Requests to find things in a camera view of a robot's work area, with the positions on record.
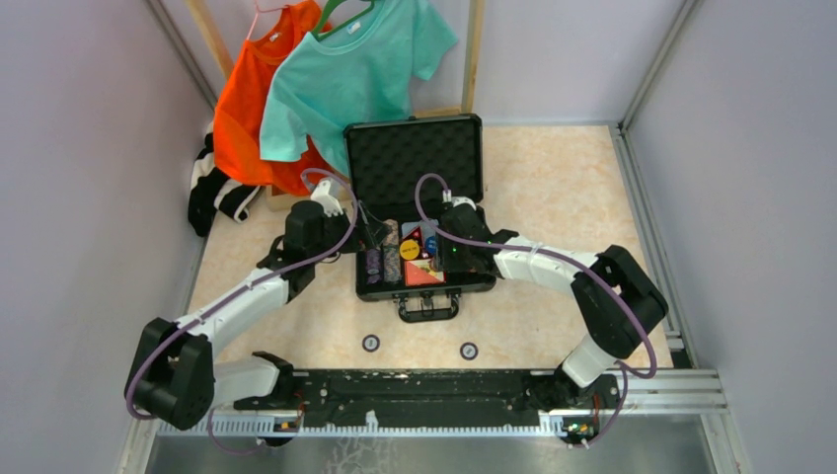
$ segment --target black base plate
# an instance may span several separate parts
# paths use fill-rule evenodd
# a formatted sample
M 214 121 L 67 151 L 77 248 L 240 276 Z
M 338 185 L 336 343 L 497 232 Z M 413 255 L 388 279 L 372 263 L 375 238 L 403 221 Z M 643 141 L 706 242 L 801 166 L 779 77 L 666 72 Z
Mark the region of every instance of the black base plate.
M 305 404 L 305 426 L 334 424 L 361 427 L 374 410 L 381 428 L 462 428 L 538 426 L 538 410 L 591 409 L 592 394 L 600 409 L 616 406 L 611 393 L 616 378 L 603 375 L 579 405 L 544 405 L 533 393 L 544 393 L 555 381 L 552 371 L 532 370 L 300 370 L 293 372 L 292 396 L 286 400 L 249 398 L 237 410 L 296 410 Z

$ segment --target open case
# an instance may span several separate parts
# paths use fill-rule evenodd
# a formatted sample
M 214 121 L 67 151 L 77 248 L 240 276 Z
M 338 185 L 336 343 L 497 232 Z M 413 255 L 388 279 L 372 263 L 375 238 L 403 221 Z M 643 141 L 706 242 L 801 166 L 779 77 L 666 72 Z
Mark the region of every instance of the open case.
M 453 196 L 480 202 L 483 198 L 482 121 L 473 114 L 443 118 L 362 123 L 344 131 L 351 186 L 370 219 L 394 220 L 397 239 L 391 236 L 382 248 L 358 253 L 357 296 L 364 301 L 394 300 L 406 322 L 451 319 L 459 311 L 459 296 L 487 291 L 496 278 L 473 273 L 436 272 L 433 262 L 438 237 L 416 210 L 419 178 L 436 173 L 447 182 Z M 442 212 L 442 189 L 427 181 L 421 189 L 427 216 Z M 479 215 L 485 214 L 478 207 Z M 379 252 L 377 258 L 369 252 Z M 400 277 L 392 269 L 398 259 Z M 389 265 L 387 277 L 382 277 Z M 447 295 L 447 308 L 434 308 L 433 295 Z M 408 310 L 408 299 L 419 298 L 419 310 Z

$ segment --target green hanger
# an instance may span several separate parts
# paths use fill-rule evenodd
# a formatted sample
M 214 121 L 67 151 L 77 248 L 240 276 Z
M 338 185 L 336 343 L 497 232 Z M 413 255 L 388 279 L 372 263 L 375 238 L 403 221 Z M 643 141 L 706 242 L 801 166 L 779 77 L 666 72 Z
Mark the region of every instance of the green hanger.
M 317 41 L 322 41 L 322 40 L 330 37 L 337 30 L 339 30 L 342 27 L 348 25 L 349 23 L 357 20 L 358 18 L 362 17 L 363 15 L 366 15 L 367 13 L 371 12 L 372 9 L 375 8 L 375 1 L 376 0 L 364 0 L 364 1 L 369 1 L 369 8 L 367 8 L 366 10 L 363 10 L 362 12 L 358 13 L 357 15 L 350 18 L 345 23 L 341 24 L 340 26 L 332 28 L 329 32 L 320 33 L 323 30 L 323 27 L 326 25 L 326 22 L 329 21 L 329 17 L 332 16 L 332 13 L 335 11 L 335 9 L 338 8 L 341 4 L 345 3 L 345 1 L 346 0 L 329 0 L 326 3 L 326 6 L 323 7 L 323 14 L 320 15 L 320 23 L 318 23 L 317 26 L 314 27 L 313 30 L 311 30 L 311 34 L 314 35 L 314 38 L 316 38 Z

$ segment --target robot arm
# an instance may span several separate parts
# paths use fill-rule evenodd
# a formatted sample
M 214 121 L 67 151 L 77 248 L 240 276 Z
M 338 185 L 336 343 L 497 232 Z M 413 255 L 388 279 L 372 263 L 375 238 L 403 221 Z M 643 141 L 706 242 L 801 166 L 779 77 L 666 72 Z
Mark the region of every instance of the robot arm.
M 572 382 L 570 392 L 583 390 L 611 368 L 616 359 L 629 357 L 642 338 L 623 310 L 590 276 L 566 262 L 537 252 L 538 249 L 552 250 L 589 267 L 618 291 L 646 333 L 668 312 L 665 298 L 634 257 L 622 247 L 612 245 L 601 254 L 581 253 L 542 246 L 513 231 L 500 230 L 493 234 L 479 218 L 474 204 L 460 197 L 455 197 L 442 214 L 440 227 L 469 240 L 532 249 L 530 252 L 487 249 L 440 239 L 439 265 L 445 270 L 522 279 L 574 296 L 588 334 L 559 367 L 559 379 L 567 382 L 569 378 Z
M 285 235 L 276 238 L 257 267 L 221 297 L 173 322 L 157 318 L 146 325 L 125 385 L 126 397 L 145 360 L 174 333 L 190 328 L 141 375 L 132 394 L 135 406 L 186 430 L 214 407 L 275 389 L 284 365 L 274 357 L 213 361 L 244 331 L 287 304 L 314 279 L 314 264 L 283 274 L 276 271 L 321 255 L 340 241 L 349 221 L 338 201 L 338 190 L 336 182 L 325 179 L 311 200 L 294 204 L 285 221 Z M 357 252 L 366 243 L 375 245 L 386 232 L 365 218 L 358 220 L 340 252 Z

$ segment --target black and white cloth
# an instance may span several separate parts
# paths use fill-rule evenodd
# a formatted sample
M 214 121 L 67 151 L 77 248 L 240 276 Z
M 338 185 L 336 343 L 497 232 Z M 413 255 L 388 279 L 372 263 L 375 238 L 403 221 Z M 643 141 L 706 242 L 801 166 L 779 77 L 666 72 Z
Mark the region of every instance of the black and white cloth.
M 200 237 L 209 234 L 218 210 L 236 222 L 247 220 L 250 217 L 247 206 L 261 189 L 242 185 L 215 167 L 211 129 L 203 139 L 203 145 L 191 169 L 189 195 L 189 223 Z

